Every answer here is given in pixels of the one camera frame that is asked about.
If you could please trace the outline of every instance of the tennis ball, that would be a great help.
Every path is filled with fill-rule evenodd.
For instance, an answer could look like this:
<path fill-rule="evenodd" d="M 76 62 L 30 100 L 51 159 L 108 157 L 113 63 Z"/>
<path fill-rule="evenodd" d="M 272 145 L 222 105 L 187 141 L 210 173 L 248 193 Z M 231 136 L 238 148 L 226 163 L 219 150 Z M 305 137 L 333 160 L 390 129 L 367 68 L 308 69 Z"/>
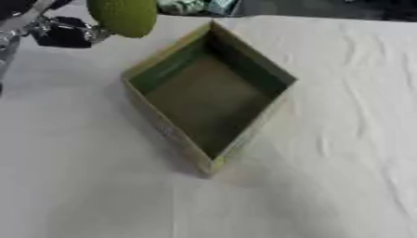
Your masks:
<path fill-rule="evenodd" d="M 155 0 L 87 0 L 91 16 L 112 33 L 141 38 L 155 26 Z"/>

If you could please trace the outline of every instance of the square box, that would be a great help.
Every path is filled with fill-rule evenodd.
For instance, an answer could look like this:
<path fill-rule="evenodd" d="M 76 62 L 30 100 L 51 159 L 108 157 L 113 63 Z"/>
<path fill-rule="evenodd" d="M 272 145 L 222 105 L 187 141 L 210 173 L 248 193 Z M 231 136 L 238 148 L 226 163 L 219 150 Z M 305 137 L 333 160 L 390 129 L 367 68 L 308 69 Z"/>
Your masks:
<path fill-rule="evenodd" d="M 296 81 L 215 21 L 123 79 L 140 113 L 207 174 L 249 142 Z"/>

